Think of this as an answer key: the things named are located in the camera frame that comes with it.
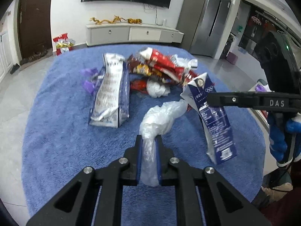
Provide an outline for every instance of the silver screw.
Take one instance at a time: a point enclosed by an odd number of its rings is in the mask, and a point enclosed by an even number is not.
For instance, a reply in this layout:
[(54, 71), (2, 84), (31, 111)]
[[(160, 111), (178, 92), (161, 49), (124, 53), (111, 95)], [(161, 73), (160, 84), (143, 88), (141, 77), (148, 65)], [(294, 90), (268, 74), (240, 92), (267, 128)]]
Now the silver screw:
[(122, 157), (118, 161), (119, 161), (120, 164), (126, 164), (128, 162), (128, 159), (125, 158), (125, 157)]
[(180, 162), (180, 160), (179, 160), (179, 158), (177, 158), (177, 157), (172, 157), (172, 158), (170, 158), (170, 162), (171, 162), (172, 164), (178, 164), (178, 163)]
[(215, 172), (214, 168), (213, 167), (206, 167), (205, 168), (205, 172), (208, 173), (208, 174), (212, 174)]
[(92, 167), (85, 167), (84, 168), (84, 173), (86, 173), (86, 174), (89, 174), (89, 173), (91, 173), (93, 171), (93, 168)]

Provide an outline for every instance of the blue towel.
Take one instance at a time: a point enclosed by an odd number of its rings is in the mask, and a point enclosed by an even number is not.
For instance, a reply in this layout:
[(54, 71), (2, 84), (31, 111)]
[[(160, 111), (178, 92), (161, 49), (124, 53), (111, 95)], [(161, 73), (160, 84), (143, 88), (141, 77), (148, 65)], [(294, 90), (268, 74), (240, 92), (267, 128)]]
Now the blue towel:
[[(30, 215), (34, 215), (55, 193), (86, 166), (100, 168), (122, 157), (134, 145), (139, 125), (149, 108), (178, 101), (182, 89), (173, 87), (168, 97), (153, 99), (140, 93), (130, 95), (130, 117), (120, 128), (88, 125), (90, 96), (82, 88), (83, 68), (101, 68), (102, 54), (125, 57), (147, 45), (108, 45), (71, 51), (54, 61), (34, 101), (23, 143), (22, 183)], [(152, 45), (163, 54), (192, 59), (187, 51)], [(199, 62), (198, 73), (208, 72)], [(217, 91), (228, 91), (209, 73)], [(215, 167), (249, 201), (257, 194), (265, 156), (262, 131), (248, 110), (226, 107), (238, 156), (215, 166), (206, 155), (207, 144), (194, 110), (176, 119), (163, 135), (165, 146), (191, 166)], [(122, 225), (176, 225), (173, 187), (124, 187)]]

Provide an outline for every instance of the doorway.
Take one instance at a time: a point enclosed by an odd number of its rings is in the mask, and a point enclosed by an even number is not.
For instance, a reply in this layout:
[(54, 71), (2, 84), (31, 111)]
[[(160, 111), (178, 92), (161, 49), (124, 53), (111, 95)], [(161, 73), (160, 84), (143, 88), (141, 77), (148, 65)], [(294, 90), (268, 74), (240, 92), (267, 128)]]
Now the doorway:
[(23, 59), (52, 48), (50, 5), (51, 0), (20, 0), (18, 35)]

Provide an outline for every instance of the refrigerator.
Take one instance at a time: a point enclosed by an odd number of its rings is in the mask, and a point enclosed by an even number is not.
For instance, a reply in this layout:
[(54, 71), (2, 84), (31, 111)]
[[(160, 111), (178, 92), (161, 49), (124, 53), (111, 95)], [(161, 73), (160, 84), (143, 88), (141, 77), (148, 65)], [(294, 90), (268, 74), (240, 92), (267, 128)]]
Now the refrigerator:
[(181, 48), (214, 57), (230, 5), (231, 0), (184, 0), (177, 24), (184, 33)]

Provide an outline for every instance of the blue glove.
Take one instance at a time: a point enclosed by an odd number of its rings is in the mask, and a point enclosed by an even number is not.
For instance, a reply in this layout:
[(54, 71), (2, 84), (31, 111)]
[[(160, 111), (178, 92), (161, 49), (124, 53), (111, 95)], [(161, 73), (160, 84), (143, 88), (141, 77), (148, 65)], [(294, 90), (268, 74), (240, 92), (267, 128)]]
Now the blue glove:
[[(270, 125), (270, 152), (276, 161), (281, 161), (287, 150), (284, 133), (276, 126), (275, 118), (271, 113), (268, 114), (267, 121)], [(296, 117), (289, 119), (286, 123), (285, 130), (288, 133), (297, 133), (296, 145), (299, 145), (299, 150), (297, 150), (295, 154), (294, 162), (299, 161), (301, 159), (301, 115), (298, 114)]]

